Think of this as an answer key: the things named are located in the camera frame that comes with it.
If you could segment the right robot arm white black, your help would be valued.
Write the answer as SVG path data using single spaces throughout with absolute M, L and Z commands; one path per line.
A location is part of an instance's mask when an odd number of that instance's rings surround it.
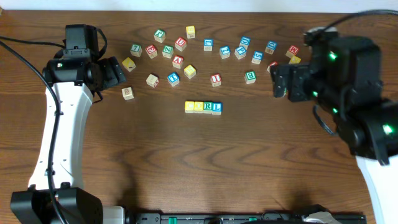
M 271 66 L 276 98 L 331 114 L 369 190 L 377 223 L 397 223 L 397 103 L 381 96 L 381 50 L 366 37 L 312 44 L 308 64 Z

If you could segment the yellow O block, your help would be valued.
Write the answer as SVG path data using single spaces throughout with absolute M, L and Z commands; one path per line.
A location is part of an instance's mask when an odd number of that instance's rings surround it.
M 204 110 L 204 102 L 203 101 L 195 101 L 194 102 L 194 113 L 203 113 Z

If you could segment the green R block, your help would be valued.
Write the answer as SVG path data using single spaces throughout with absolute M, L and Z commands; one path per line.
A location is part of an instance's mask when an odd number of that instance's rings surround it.
M 213 103 L 211 101 L 205 101 L 203 103 L 203 113 L 212 114 L 212 112 L 213 112 Z

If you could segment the yellow C block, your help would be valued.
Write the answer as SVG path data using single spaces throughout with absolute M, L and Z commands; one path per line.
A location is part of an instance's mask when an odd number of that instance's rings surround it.
M 186 113 L 194 113 L 195 102 L 194 101 L 186 101 L 185 102 L 185 112 Z

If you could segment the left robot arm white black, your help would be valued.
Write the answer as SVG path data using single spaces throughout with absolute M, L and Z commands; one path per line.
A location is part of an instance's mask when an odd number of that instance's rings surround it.
M 94 93 L 125 82 L 115 57 L 52 59 L 43 69 L 47 114 L 28 189 L 13 192 L 10 208 L 21 223 L 127 223 L 121 206 L 104 206 L 83 189 L 85 124 Z

